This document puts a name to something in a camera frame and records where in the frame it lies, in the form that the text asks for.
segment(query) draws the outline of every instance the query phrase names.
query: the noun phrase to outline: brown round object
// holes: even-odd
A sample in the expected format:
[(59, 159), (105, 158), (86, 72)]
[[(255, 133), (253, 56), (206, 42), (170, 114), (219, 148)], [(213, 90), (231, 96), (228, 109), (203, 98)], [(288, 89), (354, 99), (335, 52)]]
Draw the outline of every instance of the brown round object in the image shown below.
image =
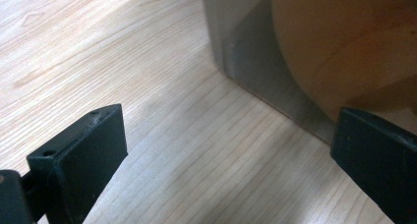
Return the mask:
[(417, 133), (417, 0), (273, 0), (296, 82), (333, 120), (340, 107)]

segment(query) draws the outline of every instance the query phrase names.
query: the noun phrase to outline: metallic container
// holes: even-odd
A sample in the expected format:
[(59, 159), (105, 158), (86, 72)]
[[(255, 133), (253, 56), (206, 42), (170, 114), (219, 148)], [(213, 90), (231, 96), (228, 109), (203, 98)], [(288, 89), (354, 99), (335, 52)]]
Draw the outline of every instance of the metallic container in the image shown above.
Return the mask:
[(330, 142), (334, 122), (294, 82), (280, 54), (273, 31), (271, 0), (204, 3), (218, 68), (300, 126)]

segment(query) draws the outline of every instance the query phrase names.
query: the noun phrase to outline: wooden surface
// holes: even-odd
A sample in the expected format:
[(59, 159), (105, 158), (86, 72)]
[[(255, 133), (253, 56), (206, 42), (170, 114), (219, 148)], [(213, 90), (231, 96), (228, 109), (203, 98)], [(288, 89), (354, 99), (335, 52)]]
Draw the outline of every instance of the wooden surface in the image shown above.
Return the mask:
[(0, 0), (0, 167), (122, 103), (86, 223), (390, 223), (328, 145), (213, 64), (202, 0)]

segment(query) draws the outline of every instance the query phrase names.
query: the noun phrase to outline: gray metal object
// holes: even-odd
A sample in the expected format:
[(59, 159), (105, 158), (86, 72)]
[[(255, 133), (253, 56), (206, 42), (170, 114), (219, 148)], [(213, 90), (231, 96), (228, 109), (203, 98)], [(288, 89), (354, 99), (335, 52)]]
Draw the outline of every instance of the gray metal object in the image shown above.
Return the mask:
[(294, 82), (280, 55), (273, 31), (271, 0), (204, 2), (218, 68), (317, 137), (330, 142), (334, 122)]

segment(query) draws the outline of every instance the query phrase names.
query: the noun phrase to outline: wood grain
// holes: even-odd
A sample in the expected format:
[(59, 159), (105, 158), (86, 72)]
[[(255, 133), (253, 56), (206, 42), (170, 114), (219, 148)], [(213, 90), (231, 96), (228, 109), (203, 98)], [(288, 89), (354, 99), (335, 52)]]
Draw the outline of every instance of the wood grain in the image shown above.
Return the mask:
[(202, 0), (0, 4), (1, 168), (123, 105), (130, 155), (86, 223), (390, 223), (328, 145), (216, 69)]

